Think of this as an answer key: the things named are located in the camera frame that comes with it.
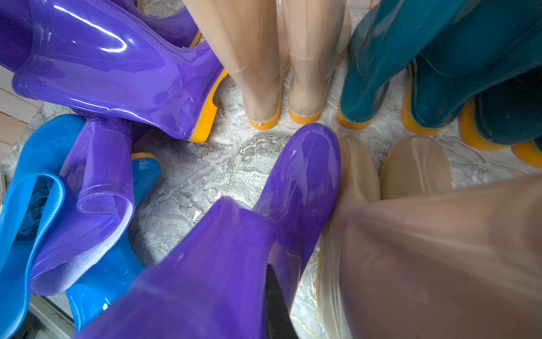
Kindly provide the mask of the blue boot underneath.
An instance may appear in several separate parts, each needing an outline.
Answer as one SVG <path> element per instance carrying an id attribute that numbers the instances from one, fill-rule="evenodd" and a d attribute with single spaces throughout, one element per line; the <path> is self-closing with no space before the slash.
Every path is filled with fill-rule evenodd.
<path id="1" fill-rule="evenodd" d="M 153 188 L 161 175 L 157 158 L 150 153 L 131 155 L 134 177 L 134 199 L 138 206 Z M 118 297 L 125 295 L 132 282 L 143 272 L 128 233 L 67 291 L 76 331 L 96 319 Z"/>

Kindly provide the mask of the large teal boot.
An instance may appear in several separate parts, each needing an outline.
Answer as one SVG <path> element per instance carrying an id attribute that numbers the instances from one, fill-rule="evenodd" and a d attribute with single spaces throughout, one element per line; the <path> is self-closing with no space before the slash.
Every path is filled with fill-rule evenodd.
<path id="1" fill-rule="evenodd" d="M 465 1 L 381 1 L 359 22 L 349 42 L 338 122 L 365 129 L 378 114 L 390 79 L 451 23 Z"/>

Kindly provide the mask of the blue boot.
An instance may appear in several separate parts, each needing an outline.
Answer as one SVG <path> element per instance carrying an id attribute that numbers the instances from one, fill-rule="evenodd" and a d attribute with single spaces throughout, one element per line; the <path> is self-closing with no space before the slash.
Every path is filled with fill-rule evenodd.
<path id="1" fill-rule="evenodd" d="M 85 122 L 74 114 L 49 120 L 18 158 L 1 212 L 2 338 L 14 335 L 26 317 L 35 255 L 66 198 L 59 173 Z"/>

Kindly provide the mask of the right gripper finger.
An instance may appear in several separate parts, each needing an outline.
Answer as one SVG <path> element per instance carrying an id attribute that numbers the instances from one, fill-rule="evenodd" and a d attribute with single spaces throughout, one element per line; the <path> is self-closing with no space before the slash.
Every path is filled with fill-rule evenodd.
<path id="1" fill-rule="evenodd" d="M 269 339 L 298 339 L 274 268 L 268 264 L 265 281 L 265 324 Z"/>

